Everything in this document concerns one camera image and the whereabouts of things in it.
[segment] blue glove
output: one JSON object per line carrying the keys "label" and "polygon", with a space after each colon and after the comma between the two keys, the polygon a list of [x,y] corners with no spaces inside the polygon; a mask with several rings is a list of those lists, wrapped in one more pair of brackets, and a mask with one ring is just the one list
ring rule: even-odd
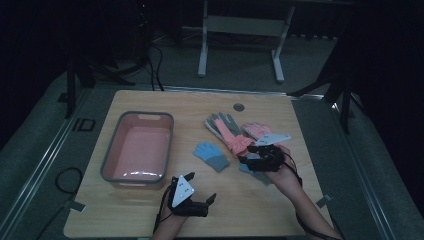
{"label": "blue glove", "polygon": [[193,152],[194,156],[202,159],[212,167],[216,172],[221,172],[224,168],[230,165],[227,158],[219,150],[218,146],[209,142],[197,144]]}
{"label": "blue glove", "polygon": [[[256,159],[257,155],[247,154],[246,157],[248,159]],[[271,184],[271,180],[267,176],[263,175],[260,172],[255,172],[255,171],[249,170],[249,167],[247,167],[246,164],[240,163],[239,170],[242,171],[242,172],[245,172],[245,173],[249,173],[250,175],[252,175],[256,179],[258,179],[259,181],[261,181],[265,185]]]}

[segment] wooden table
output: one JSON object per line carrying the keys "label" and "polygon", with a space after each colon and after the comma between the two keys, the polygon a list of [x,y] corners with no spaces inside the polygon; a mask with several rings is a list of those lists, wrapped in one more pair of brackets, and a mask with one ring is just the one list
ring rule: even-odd
{"label": "wooden table", "polygon": [[[238,112],[233,105],[241,103]],[[159,210],[162,190],[117,189],[100,176],[100,167],[120,115],[129,110],[168,112],[174,116],[174,136],[166,176],[195,172],[190,184],[194,201],[217,193],[206,218],[191,217],[179,237],[289,236],[303,235],[291,203],[274,185],[265,186],[239,170],[239,162],[204,125],[212,113],[231,114],[239,125],[258,122],[275,133],[290,134],[290,148],[304,189],[313,201],[322,198],[314,167],[289,98],[280,95],[118,91],[106,117],[76,201],[87,207],[71,211],[64,233],[67,237],[150,237]],[[192,152],[198,143],[216,143],[230,166],[216,173]],[[330,217],[326,207],[320,209]]]}

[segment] small round object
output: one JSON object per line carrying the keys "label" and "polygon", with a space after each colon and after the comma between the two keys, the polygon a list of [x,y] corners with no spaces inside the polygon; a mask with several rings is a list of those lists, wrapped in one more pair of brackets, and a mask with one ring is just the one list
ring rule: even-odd
{"label": "small round object", "polygon": [[244,110],[244,105],[241,103],[236,103],[233,105],[234,110],[236,110],[237,112],[243,112]]}

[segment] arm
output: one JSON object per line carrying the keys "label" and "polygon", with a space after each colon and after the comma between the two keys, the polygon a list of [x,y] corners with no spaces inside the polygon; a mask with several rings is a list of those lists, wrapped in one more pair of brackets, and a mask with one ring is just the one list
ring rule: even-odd
{"label": "arm", "polygon": [[150,240],[174,239],[188,218],[172,214],[171,210],[166,206],[168,196],[169,194],[166,196],[163,211],[161,213],[161,222]]}
{"label": "arm", "polygon": [[151,240],[171,240],[174,239],[182,228],[187,217],[171,216],[159,224]]}
{"label": "arm", "polygon": [[[285,147],[281,148],[285,153],[290,155],[289,149]],[[293,167],[293,164],[290,160],[287,160],[287,158],[286,163]],[[327,236],[342,239],[321,215],[303,190],[295,174],[287,166],[283,165],[278,172],[264,172],[264,175],[266,175],[274,183],[277,189],[292,202],[296,213],[306,226]],[[306,231],[305,233],[309,239],[320,239]]]}

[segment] metal stand leg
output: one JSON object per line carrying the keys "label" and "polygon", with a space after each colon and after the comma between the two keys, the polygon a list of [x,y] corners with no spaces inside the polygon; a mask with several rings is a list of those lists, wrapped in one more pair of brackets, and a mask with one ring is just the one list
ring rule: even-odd
{"label": "metal stand leg", "polygon": [[284,21],[283,27],[281,29],[281,35],[280,35],[280,41],[278,43],[278,47],[275,50],[271,51],[272,62],[274,64],[275,77],[277,82],[280,82],[280,83],[284,82],[283,69],[281,67],[281,62],[280,62],[280,54],[284,45],[284,41],[286,40],[286,37],[287,37],[287,32],[290,27],[290,22],[293,17],[294,9],[295,7],[290,7],[287,17]]}
{"label": "metal stand leg", "polygon": [[199,77],[206,76],[206,64],[208,61],[208,1],[203,1],[203,28],[202,28],[202,49],[200,50]]}

